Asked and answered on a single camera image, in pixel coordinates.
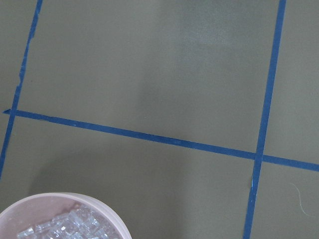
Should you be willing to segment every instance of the plastic container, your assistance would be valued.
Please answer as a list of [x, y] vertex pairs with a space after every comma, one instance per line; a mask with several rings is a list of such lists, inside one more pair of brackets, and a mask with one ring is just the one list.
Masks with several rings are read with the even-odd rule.
[[16, 234], [54, 216], [69, 212], [74, 205], [85, 204], [107, 218], [123, 239], [132, 239], [121, 218], [101, 201], [76, 193], [43, 193], [24, 198], [0, 214], [0, 238], [16, 239]]

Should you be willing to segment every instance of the gray floor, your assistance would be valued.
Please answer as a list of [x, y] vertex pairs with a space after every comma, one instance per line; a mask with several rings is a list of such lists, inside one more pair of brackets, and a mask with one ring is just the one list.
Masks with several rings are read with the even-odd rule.
[[[0, 2], [1, 111], [11, 108], [35, 4]], [[267, 155], [319, 163], [318, 7], [287, 2]], [[18, 108], [255, 152], [277, 8], [45, 0]], [[7, 121], [0, 114], [1, 145]], [[133, 238], [241, 238], [253, 164], [17, 117], [0, 211], [28, 195], [76, 192], [113, 208]], [[318, 238], [318, 181], [263, 163], [251, 238]]]

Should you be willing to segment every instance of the white thread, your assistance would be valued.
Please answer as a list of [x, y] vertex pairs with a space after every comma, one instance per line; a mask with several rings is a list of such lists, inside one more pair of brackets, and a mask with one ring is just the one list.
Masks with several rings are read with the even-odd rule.
[[300, 207], [301, 207], [302, 212], [303, 212], [304, 214], [306, 214], [308, 217], [315, 218], [315, 216], [309, 215], [309, 214], [307, 214], [307, 213], [304, 211], [304, 209], [303, 209], [303, 207], [302, 207], [302, 205], [301, 205], [301, 196], [300, 196], [300, 191], [299, 191], [299, 189], [297, 188], [297, 186], [296, 186], [295, 184], [293, 184], [293, 183], [290, 183], [290, 184], [294, 185], [294, 187], [295, 187], [295, 188], [297, 189], [297, 191], [298, 191], [298, 194], [299, 194], [299, 203], [300, 203]]

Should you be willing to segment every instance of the blue tape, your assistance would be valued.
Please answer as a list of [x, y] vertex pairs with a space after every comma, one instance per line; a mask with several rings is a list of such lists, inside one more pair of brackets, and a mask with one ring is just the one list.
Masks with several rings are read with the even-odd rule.
[[301, 169], [319, 172], [319, 164], [315, 164], [315, 163], [301, 162], [297, 160], [279, 158], [279, 157], [274, 157], [269, 155], [263, 156], [263, 162], [274, 163], [274, 164], [289, 166], [293, 168], [301, 168]]
[[29, 52], [29, 44], [31, 42], [31, 39], [34, 37], [36, 25], [37, 25], [38, 18], [39, 18], [39, 13], [41, 11], [41, 6], [42, 6], [42, 0], [38, 0], [36, 3], [34, 16], [33, 16], [32, 24], [31, 24], [30, 32], [29, 32], [29, 37], [28, 37], [28, 40], [26, 43], [24, 56], [23, 56], [23, 60], [22, 60], [21, 68], [20, 68], [20, 73], [19, 73], [20, 83], [15, 89], [15, 94], [14, 94], [14, 98], [13, 98], [13, 102], [12, 102], [10, 117], [9, 117], [8, 125], [6, 127], [5, 137], [4, 137], [4, 141], [3, 141], [3, 145], [2, 145], [2, 150], [1, 150], [1, 155], [0, 155], [0, 179], [1, 179], [2, 171], [3, 171], [5, 154], [6, 154], [8, 145], [9, 145], [10, 136], [11, 136], [11, 132], [12, 132], [12, 128], [13, 128], [13, 123], [14, 123], [14, 119], [15, 119], [15, 115], [16, 115], [16, 109], [18, 106], [20, 93], [21, 93], [21, 89], [22, 89], [22, 84], [23, 84], [23, 80], [24, 80], [26, 63], [27, 63], [28, 52]]
[[[6, 110], [6, 111], [4, 111], [4, 113], [10, 114], [10, 110]], [[241, 151], [241, 150], [237, 150], [237, 149], [225, 148], [225, 147], [214, 146], [214, 145], [203, 144], [203, 143], [196, 143], [196, 142], [177, 139], [177, 138], [169, 138], [169, 137], [164, 137], [164, 136], [159, 136], [159, 135], [136, 132], [136, 131], [132, 131], [132, 130], [114, 128], [114, 127], [110, 127], [110, 126], [104, 126], [104, 125], [99, 125], [99, 124], [94, 124], [94, 123], [87, 123], [87, 122], [76, 121], [76, 120], [71, 120], [71, 119], [68, 120], [68, 119], [63, 119], [63, 118], [59, 118], [59, 117], [50, 117], [50, 116], [30, 113], [30, 112], [26, 112], [26, 111], [19, 111], [18, 110], [18, 111], [16, 111], [16, 116], [34, 119], [34, 120], [45, 120], [48, 122], [68, 125], [68, 126], [72, 126], [72, 127], [85, 128], [85, 129], [90, 129], [90, 130], [95, 130], [95, 131], [100, 131], [100, 132], [105, 132], [105, 133], [127, 136], [127, 137], [131, 137], [131, 138], [139, 138], [139, 139], [144, 139], [144, 140], [153, 141], [153, 142], [176, 145], [176, 146], [181, 146], [181, 147], [185, 147], [185, 148], [192, 148], [192, 149], [208, 151], [208, 152], [213, 152], [213, 153], [231, 155], [231, 156], [240, 157], [240, 158], [247, 158], [247, 159], [254, 159], [255, 158], [254, 153]]]
[[261, 165], [263, 161], [263, 153], [265, 148], [271, 99], [272, 99], [274, 83], [275, 83], [275, 75], [276, 75], [276, 69], [277, 69], [281, 32], [282, 32], [283, 21], [284, 21], [285, 6], [286, 6], [286, 0], [280, 0], [279, 6], [278, 6], [275, 34], [274, 34], [274, 40], [273, 40], [273, 48], [272, 48], [272, 54], [271, 54], [269, 72], [268, 72], [268, 78], [267, 78], [267, 84], [266, 84], [264, 106], [263, 106], [263, 112], [262, 112], [260, 128], [259, 128], [256, 156], [255, 156], [253, 176], [252, 176], [252, 186], [251, 186], [249, 198], [248, 198], [243, 239], [250, 238], [251, 228], [253, 224], [259, 177], [260, 177]]

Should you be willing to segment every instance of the blue line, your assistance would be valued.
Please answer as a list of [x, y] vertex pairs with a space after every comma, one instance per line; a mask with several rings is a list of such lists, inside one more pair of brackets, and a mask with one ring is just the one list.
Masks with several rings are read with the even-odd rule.
[[[10, 114], [10, 110], [6, 110], [4, 111], [4, 113]], [[139, 138], [139, 139], [144, 139], [144, 140], [153, 141], [153, 142], [171, 144], [171, 145], [181, 146], [185, 148], [192, 148], [192, 149], [197, 149], [202, 151], [231, 155], [231, 156], [240, 157], [240, 158], [247, 158], [247, 159], [255, 158], [254, 153], [246, 152], [242, 150], [224, 148], [220, 146], [214, 146], [214, 145], [203, 144], [203, 143], [196, 143], [196, 142], [186, 141], [186, 140], [177, 139], [177, 138], [169, 138], [169, 137], [164, 137], [159, 135], [136, 132], [136, 131], [127, 130], [127, 129], [114, 128], [114, 127], [104, 126], [104, 125], [99, 125], [94, 123], [87, 123], [87, 122], [76, 121], [71, 119], [68, 120], [68, 119], [63, 119], [59, 117], [50, 117], [50, 116], [45, 116], [45, 115], [40, 115], [40, 114], [35, 114], [35, 113], [30, 113], [25, 111], [19, 111], [19, 110], [16, 111], [16, 116], [34, 119], [34, 120], [45, 120], [48, 122], [68, 125], [72, 127], [85, 128], [85, 129], [90, 129], [90, 130], [95, 130], [95, 131], [100, 131], [105, 133], [127, 136], [131, 138]]]
[[247, 214], [246, 214], [246, 220], [245, 220], [245, 226], [244, 226], [243, 239], [250, 238], [251, 228], [253, 224], [259, 177], [260, 177], [261, 165], [263, 160], [268, 119], [269, 119], [269, 113], [270, 113], [270, 105], [271, 105], [271, 99], [272, 99], [274, 83], [275, 83], [275, 75], [276, 75], [276, 68], [277, 68], [277, 61], [278, 61], [278, 54], [279, 54], [280, 38], [281, 38], [281, 32], [283, 27], [283, 21], [284, 21], [285, 6], [286, 6], [286, 0], [280, 0], [279, 6], [278, 6], [274, 40], [273, 40], [273, 49], [272, 49], [268, 78], [267, 78], [264, 106], [263, 106], [263, 112], [262, 112], [260, 128], [259, 128], [256, 156], [255, 156], [253, 176], [252, 176], [252, 186], [251, 186], [249, 198], [248, 198]]
[[274, 157], [269, 155], [263, 156], [263, 162], [274, 163], [274, 164], [289, 166], [293, 168], [301, 168], [301, 169], [319, 172], [319, 164], [315, 164], [315, 163], [301, 162], [297, 160], [279, 158], [279, 157]]
[[33, 16], [32, 24], [31, 24], [30, 32], [29, 32], [29, 37], [28, 37], [28, 40], [26, 43], [23, 61], [22, 61], [21, 68], [20, 68], [20, 73], [19, 73], [20, 83], [15, 89], [15, 94], [14, 94], [14, 98], [13, 98], [13, 102], [12, 102], [10, 117], [9, 117], [8, 125], [6, 127], [5, 137], [4, 137], [4, 141], [3, 141], [3, 145], [2, 145], [2, 150], [1, 150], [1, 155], [0, 155], [0, 179], [1, 179], [2, 171], [3, 171], [5, 154], [6, 154], [8, 145], [9, 145], [10, 136], [11, 136], [11, 132], [12, 132], [12, 128], [13, 128], [13, 123], [14, 123], [14, 119], [15, 119], [15, 115], [16, 115], [16, 109], [18, 107], [20, 93], [21, 93], [22, 84], [23, 84], [23, 80], [24, 80], [26, 63], [27, 63], [28, 52], [29, 52], [29, 44], [31, 42], [31, 39], [34, 37], [36, 25], [37, 25], [38, 18], [39, 18], [39, 13], [41, 11], [41, 6], [42, 6], [42, 0], [38, 0], [36, 3], [34, 16]]

